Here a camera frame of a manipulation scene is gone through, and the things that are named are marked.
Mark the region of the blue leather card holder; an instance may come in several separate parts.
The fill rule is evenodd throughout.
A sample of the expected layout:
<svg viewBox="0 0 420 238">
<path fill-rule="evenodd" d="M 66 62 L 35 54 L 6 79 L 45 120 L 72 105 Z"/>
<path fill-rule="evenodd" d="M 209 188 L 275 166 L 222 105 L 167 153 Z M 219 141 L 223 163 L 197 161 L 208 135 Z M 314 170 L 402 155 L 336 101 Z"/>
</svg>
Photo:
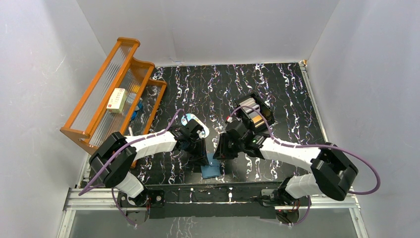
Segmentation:
<svg viewBox="0 0 420 238">
<path fill-rule="evenodd" d="M 209 165 L 201 166 L 202 179 L 216 178 L 221 175 L 219 160 L 209 160 Z"/>
</svg>

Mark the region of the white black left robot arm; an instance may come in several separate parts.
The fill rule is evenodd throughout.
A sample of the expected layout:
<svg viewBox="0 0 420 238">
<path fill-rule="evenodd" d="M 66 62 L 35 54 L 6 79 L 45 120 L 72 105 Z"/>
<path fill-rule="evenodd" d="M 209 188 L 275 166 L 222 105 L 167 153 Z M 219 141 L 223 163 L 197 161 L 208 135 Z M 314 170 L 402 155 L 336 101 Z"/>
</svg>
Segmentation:
<svg viewBox="0 0 420 238">
<path fill-rule="evenodd" d="M 172 125 L 141 136 L 129 137 L 114 132 L 89 159 L 95 172 L 92 181 L 98 181 L 106 188 L 117 188 L 135 206 L 143 206 L 148 200 L 147 188 L 130 172 L 132 164 L 147 156 L 178 150 L 191 154 L 199 160 L 199 165 L 208 165 L 206 130 L 205 125 L 190 119 L 185 125 Z"/>
</svg>

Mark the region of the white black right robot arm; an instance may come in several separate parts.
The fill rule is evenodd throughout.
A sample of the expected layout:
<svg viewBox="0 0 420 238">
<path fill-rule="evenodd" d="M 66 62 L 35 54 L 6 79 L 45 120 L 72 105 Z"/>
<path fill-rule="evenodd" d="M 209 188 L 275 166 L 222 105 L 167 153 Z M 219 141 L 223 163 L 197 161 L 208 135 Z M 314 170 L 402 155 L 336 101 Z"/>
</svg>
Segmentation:
<svg viewBox="0 0 420 238">
<path fill-rule="evenodd" d="M 326 195 L 342 201 L 349 192 L 359 170 L 333 144 L 300 145 L 282 141 L 268 133 L 254 132 L 235 120 L 220 134 L 213 155 L 216 160 L 230 160 L 245 153 L 250 157 L 281 161 L 308 171 L 303 176 L 286 178 L 272 192 L 262 191 L 260 203 L 292 205 L 302 197 Z"/>
</svg>

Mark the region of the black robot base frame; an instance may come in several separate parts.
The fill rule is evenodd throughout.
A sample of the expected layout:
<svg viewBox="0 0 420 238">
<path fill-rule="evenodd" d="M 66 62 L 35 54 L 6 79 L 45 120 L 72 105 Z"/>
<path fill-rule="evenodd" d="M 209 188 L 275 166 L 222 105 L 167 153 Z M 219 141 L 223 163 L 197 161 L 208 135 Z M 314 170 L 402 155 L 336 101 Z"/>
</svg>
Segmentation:
<svg viewBox="0 0 420 238">
<path fill-rule="evenodd" d="M 307 213 L 309 200 L 280 195 L 280 182 L 235 182 L 208 184 L 148 185 L 140 201 L 117 194 L 120 208 L 134 217 L 144 211 L 148 219 L 173 217 L 257 217 L 277 219 L 288 225 Z"/>
</svg>

